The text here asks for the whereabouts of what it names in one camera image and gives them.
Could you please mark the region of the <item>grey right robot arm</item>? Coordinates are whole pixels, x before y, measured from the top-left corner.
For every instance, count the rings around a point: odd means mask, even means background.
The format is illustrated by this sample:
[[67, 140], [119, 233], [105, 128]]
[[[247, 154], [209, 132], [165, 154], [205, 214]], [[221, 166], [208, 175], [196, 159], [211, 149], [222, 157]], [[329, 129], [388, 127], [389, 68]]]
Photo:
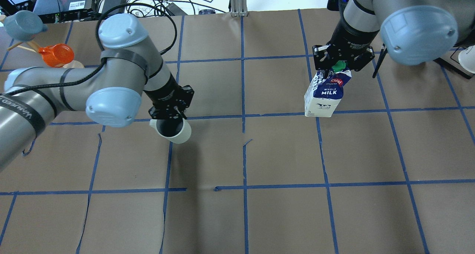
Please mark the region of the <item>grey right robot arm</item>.
[[455, 46], [474, 43], [475, 0], [328, 0], [340, 20], [324, 45], [314, 45], [317, 70], [338, 61], [359, 71], [373, 58], [377, 35], [397, 63], [418, 65], [443, 56]]

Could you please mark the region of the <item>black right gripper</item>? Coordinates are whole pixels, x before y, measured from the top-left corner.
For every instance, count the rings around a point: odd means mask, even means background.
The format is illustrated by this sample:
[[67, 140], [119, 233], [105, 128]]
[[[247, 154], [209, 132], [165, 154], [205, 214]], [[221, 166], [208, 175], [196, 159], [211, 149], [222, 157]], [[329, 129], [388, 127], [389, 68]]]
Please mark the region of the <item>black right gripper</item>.
[[326, 45], [312, 46], [315, 69], [329, 70], [338, 61], [344, 61], [350, 70], [362, 70], [375, 58], [370, 45], [373, 39], [374, 31], [360, 31], [338, 22]]

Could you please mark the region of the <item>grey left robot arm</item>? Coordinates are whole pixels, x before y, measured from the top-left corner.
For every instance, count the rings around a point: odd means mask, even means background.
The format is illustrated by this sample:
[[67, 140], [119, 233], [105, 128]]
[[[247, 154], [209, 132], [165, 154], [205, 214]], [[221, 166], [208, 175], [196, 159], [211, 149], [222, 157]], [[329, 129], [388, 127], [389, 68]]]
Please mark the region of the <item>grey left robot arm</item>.
[[64, 111], [84, 111], [98, 124], [126, 127], [134, 122], [146, 94], [153, 106], [149, 122], [175, 144], [192, 133], [185, 115], [194, 96], [180, 86], [148, 31], [131, 14], [99, 20], [99, 67], [30, 67], [12, 71], [1, 94], [1, 170]]

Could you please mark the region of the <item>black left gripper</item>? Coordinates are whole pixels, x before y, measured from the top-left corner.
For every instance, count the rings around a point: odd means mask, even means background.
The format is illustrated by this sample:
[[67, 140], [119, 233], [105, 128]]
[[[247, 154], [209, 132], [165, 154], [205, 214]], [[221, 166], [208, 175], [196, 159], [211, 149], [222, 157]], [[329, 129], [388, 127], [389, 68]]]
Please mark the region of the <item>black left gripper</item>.
[[152, 119], [186, 119], [185, 110], [190, 107], [194, 89], [190, 85], [181, 86], [173, 76], [160, 88], [144, 90], [153, 106], [148, 110]]

